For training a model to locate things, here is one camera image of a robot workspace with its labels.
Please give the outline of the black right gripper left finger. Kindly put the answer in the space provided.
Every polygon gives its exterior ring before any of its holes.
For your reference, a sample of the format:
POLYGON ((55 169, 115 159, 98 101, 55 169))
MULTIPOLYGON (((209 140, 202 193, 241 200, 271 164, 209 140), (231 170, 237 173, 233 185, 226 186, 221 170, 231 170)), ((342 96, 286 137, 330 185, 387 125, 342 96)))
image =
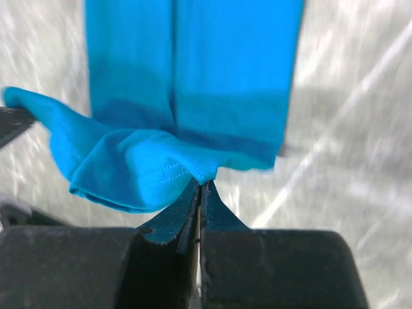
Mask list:
POLYGON ((138 229, 136 308, 188 308, 196 289, 200 186, 191 180, 138 229))

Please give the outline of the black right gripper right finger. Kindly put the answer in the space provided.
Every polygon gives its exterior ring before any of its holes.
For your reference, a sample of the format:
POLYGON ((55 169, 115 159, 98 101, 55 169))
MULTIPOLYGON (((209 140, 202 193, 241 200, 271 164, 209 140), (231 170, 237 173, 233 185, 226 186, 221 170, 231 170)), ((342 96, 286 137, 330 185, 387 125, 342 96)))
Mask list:
POLYGON ((330 230, 251 229, 201 188, 204 308, 367 308, 351 250, 330 230))

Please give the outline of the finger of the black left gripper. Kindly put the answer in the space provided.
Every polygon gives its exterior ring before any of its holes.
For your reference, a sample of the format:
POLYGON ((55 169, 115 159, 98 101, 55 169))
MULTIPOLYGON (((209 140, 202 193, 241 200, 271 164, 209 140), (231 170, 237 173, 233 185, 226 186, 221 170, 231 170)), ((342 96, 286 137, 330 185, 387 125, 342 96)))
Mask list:
POLYGON ((35 121, 35 117, 27 109, 1 107, 0 148, 23 134, 35 121))

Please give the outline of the teal blue t shirt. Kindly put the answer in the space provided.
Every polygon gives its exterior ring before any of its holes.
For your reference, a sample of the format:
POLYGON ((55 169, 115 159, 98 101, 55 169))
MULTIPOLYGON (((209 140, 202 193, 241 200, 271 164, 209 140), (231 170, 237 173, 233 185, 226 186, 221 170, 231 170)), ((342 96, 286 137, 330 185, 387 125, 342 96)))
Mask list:
POLYGON ((302 1, 86 1, 91 116, 7 87, 51 134, 70 192, 148 213, 220 167, 274 166, 302 1))

